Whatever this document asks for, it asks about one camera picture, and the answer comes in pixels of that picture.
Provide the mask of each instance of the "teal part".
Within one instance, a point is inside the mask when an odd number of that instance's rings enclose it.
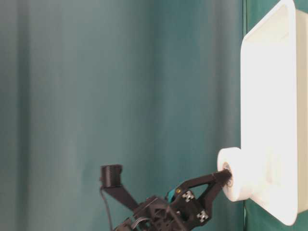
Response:
[[[168,192],[168,202],[171,203],[172,202],[172,198],[175,194],[175,189],[171,190],[170,192]]]

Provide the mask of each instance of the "black robotic arm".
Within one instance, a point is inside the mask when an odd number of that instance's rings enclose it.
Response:
[[[231,178],[225,169],[187,180],[168,192],[163,199],[157,196],[138,204],[121,184],[121,165],[101,167],[101,192],[105,191],[133,211],[133,220],[126,219],[114,231],[190,231],[205,225],[212,218],[212,204],[222,187]],[[208,185],[195,198],[192,188]]]

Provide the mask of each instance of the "black mechanical part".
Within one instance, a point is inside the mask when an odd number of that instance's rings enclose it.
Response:
[[[133,211],[138,207],[138,203],[121,184],[121,172],[121,165],[102,166],[100,180],[103,190]]]
[[[122,166],[119,165],[102,167],[102,181],[105,191],[106,188],[123,188],[119,177],[121,171]],[[213,201],[230,177],[231,173],[228,170],[223,170],[187,180],[174,190],[171,201],[168,199],[169,193],[166,199],[152,196],[132,209],[134,222],[128,218],[114,231],[190,231],[195,227],[203,226],[212,218]],[[205,184],[207,185],[206,190],[199,198],[195,198],[190,189]],[[122,192],[118,191],[115,196],[112,191],[110,195],[125,206],[133,207],[123,199],[130,194],[127,191],[124,194]]]

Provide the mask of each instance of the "black cable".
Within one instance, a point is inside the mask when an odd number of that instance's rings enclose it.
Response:
[[[102,196],[102,199],[105,202],[105,206],[106,206],[106,211],[107,211],[107,215],[108,215],[108,221],[109,221],[109,227],[110,227],[110,231],[113,231],[114,229],[112,228],[112,220],[111,220],[111,215],[110,215],[110,210],[109,210],[109,206],[106,200],[105,195],[103,194],[103,187],[100,188],[100,194]]]

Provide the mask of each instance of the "curtain fold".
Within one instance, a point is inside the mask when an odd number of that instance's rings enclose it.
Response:
[[[1,230],[106,230],[101,165],[141,202],[240,145],[241,0],[3,5]],[[131,215],[108,201],[114,226]],[[213,207],[196,230],[243,229],[243,203]]]

